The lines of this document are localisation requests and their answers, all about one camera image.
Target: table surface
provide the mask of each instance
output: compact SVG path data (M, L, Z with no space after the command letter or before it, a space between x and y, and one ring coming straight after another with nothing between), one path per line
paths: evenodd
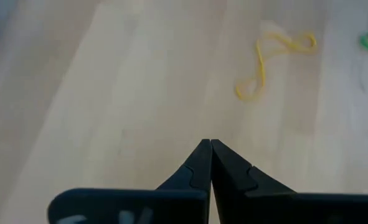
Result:
M238 100L255 41L304 31L318 53L272 58ZM367 31L368 0L21 0L0 38L0 223L46 223L74 187L154 189L203 138L296 191L368 194Z

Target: yellow rubber band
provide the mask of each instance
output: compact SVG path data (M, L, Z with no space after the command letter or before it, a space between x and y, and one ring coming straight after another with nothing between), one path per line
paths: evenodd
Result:
M279 43L284 45L285 48L273 50L269 54L267 54L266 57L263 57L261 51L261 42L270 39L278 41ZM302 40L305 39L310 41L309 47L306 47L302 44ZM265 61L268 60L269 58L281 54L290 54L290 53L314 54L316 50L317 50L317 43L315 36L312 33L305 33L293 40L287 39L283 35L276 33L265 35L264 37L256 41L256 51L258 57L257 75L238 82L236 84L236 94L238 95L239 99L243 101L254 100L255 98L258 98L260 96L265 86ZM256 89L253 93L246 93L246 91L244 90L249 89L252 82L254 82L255 80L257 81L258 77L261 83L259 83L259 85L256 86Z

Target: wood grain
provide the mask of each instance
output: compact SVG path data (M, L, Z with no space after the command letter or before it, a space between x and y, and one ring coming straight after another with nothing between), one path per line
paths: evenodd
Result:
M255 41L306 31L318 53L270 59L238 100ZM296 191L368 194L367 31L368 1L21 1L0 40L0 223L46 223L73 187L154 189L202 138Z

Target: light wood surface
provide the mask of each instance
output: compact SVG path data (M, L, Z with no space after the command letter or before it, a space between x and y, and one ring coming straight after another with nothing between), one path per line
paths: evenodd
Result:
M238 100L260 35L304 31L318 54L269 60ZM154 189L203 138L295 191L368 194L366 31L357 0L22 0L0 39L0 223L46 223L74 187Z

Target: yellow string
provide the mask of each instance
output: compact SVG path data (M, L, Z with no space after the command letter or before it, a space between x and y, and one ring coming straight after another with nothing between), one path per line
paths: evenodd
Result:
M278 41L285 47L281 49L273 50L269 54L267 54L266 57L263 58L263 55L261 52L261 42L264 40L270 40L270 39ZM303 40L309 40L310 46L309 47L304 46L302 44ZM316 49L317 49L316 39L315 39L314 34L312 33L305 33L293 40L287 39L283 35L277 34L277 33L267 34L264 37L258 39L256 41L256 51L257 51L258 64L259 64L257 75L237 83L236 94L238 95L239 99L243 101L250 101L260 96L260 93L263 91L264 86L265 86L265 61L268 60L269 58L272 58L274 56L281 55L281 54L290 54L290 53L295 53L295 52L302 53L302 54L313 54L316 52ZM257 80L257 76L259 76L261 83L258 83L253 93L248 93L248 89L250 88L250 85L252 84L252 82Z

